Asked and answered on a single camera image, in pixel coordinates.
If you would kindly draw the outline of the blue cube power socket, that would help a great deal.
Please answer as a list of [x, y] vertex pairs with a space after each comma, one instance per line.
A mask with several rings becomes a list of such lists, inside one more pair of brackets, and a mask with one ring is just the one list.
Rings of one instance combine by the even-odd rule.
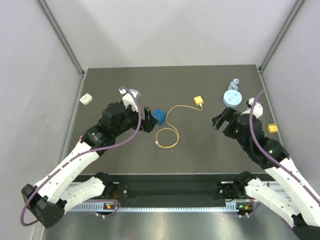
[[157, 120], [157, 125], [162, 126], [166, 120], [167, 113], [163, 109], [156, 108], [152, 116]]

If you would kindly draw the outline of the yellow charger with cable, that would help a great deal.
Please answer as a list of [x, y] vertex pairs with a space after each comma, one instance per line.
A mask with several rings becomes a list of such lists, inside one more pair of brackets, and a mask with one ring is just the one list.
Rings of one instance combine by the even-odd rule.
[[[198, 95], [196, 97], [193, 98], [194, 104], [195, 106], [191, 106], [191, 105], [183, 105], [183, 104], [178, 104], [173, 106], [166, 114], [165, 117], [165, 123], [167, 124], [167, 127], [164, 127], [160, 130], [157, 131], [156, 135], [155, 135], [155, 144], [157, 145], [157, 147], [161, 148], [161, 149], [172, 149], [174, 148], [180, 141], [180, 133], [178, 131], [178, 129], [172, 125], [171, 123], [169, 123], [169, 115], [170, 113], [176, 109], [176, 108], [188, 108], [188, 109], [193, 109], [196, 110], [198, 112], [202, 112], [203, 111], [203, 104], [204, 104], [204, 99], [202, 98], [202, 96]], [[176, 135], [176, 141], [175, 143], [171, 144], [171, 145], [162, 145], [159, 142], [158, 136], [161, 132], [163, 131], [171, 131], [174, 132]]]

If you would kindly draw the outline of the yellow plug adapter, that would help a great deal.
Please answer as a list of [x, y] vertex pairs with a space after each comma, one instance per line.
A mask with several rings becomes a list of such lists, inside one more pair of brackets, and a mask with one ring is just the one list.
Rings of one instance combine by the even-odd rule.
[[267, 125], [267, 130], [270, 134], [277, 133], [279, 131], [278, 126], [275, 123], [270, 123]]

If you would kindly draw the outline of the white square socket adapter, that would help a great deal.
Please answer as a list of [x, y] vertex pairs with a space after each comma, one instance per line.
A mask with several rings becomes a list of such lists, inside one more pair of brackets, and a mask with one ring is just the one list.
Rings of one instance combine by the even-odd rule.
[[89, 93], [85, 93], [80, 97], [79, 102], [84, 106], [88, 105], [93, 100], [93, 97]]

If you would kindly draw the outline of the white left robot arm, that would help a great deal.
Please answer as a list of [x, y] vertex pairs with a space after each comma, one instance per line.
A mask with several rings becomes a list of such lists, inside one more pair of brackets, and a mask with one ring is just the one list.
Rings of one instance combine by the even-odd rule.
[[130, 129], [149, 133], [157, 122], [148, 107], [144, 108], [142, 116], [140, 110], [133, 109], [133, 104], [110, 103], [98, 123], [85, 132], [71, 153], [51, 173], [34, 185], [26, 184], [22, 188], [24, 206], [20, 223], [29, 226], [24, 216], [30, 211], [45, 228], [50, 228], [65, 213], [87, 200], [100, 196], [112, 198], [113, 182], [103, 172], [77, 186], [71, 187], [70, 184], [107, 150], [122, 146], [122, 143], [116, 143], [118, 136]]

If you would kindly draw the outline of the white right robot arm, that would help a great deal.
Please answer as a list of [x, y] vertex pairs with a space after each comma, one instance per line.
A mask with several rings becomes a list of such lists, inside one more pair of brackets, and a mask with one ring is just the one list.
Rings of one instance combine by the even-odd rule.
[[242, 150], [259, 165], [287, 196], [283, 196], [248, 171], [237, 175], [229, 185], [218, 185], [218, 194], [224, 200], [251, 198], [259, 201], [293, 230], [300, 240], [320, 238], [320, 196], [299, 173], [287, 150], [275, 139], [265, 136], [260, 116], [263, 107], [247, 107], [243, 113], [226, 107], [212, 118], [212, 125], [219, 130], [224, 122], [226, 137], [237, 140]]

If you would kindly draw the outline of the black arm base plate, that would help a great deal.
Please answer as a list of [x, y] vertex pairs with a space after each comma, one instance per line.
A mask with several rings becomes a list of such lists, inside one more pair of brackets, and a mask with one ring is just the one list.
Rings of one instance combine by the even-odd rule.
[[233, 182], [221, 181], [167, 181], [167, 182], [119, 182], [107, 187], [100, 196], [90, 198], [94, 200], [136, 200], [138, 197], [206, 197], [210, 200], [240, 200], [250, 199], [245, 191]]

